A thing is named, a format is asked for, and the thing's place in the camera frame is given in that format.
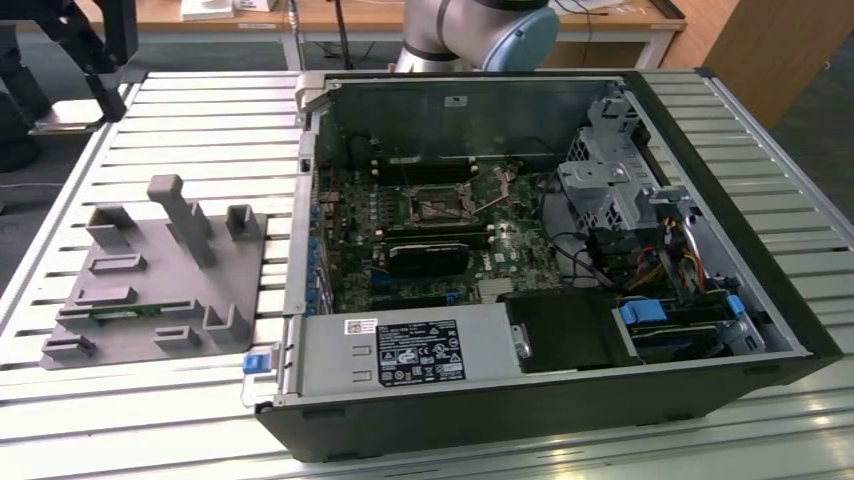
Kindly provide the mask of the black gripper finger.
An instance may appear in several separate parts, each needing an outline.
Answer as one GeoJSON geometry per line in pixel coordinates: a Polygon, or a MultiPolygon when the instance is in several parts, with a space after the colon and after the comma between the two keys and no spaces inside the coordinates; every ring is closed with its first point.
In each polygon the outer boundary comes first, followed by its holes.
{"type": "Polygon", "coordinates": [[[119,122],[127,107],[119,92],[120,76],[117,73],[85,73],[85,82],[103,112],[105,122],[119,122]]]}

